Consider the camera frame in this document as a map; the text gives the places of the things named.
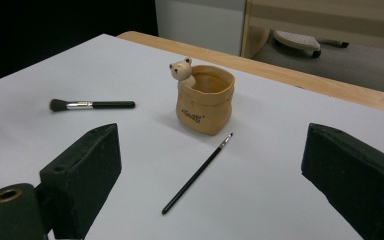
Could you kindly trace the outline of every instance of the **brush handle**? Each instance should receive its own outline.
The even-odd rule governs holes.
[[[112,102],[93,102],[92,107],[96,109],[109,108],[134,108],[136,106],[133,101],[112,101]]]

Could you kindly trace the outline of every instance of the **ceramic pot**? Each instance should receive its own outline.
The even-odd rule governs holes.
[[[235,77],[215,66],[192,67],[195,85],[179,85],[177,118],[187,127],[216,135],[232,114]]]

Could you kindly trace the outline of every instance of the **paintbrush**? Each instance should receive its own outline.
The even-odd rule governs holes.
[[[54,112],[77,109],[114,109],[114,108],[134,108],[133,101],[110,101],[110,102],[93,102],[93,101],[72,101],[67,102],[60,99],[52,99],[49,108]]]

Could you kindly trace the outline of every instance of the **black foam block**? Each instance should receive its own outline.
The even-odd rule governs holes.
[[[301,170],[360,236],[384,240],[384,153],[312,123]]]

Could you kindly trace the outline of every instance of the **wall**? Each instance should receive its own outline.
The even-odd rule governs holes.
[[[246,0],[155,0],[160,37],[240,55]]]

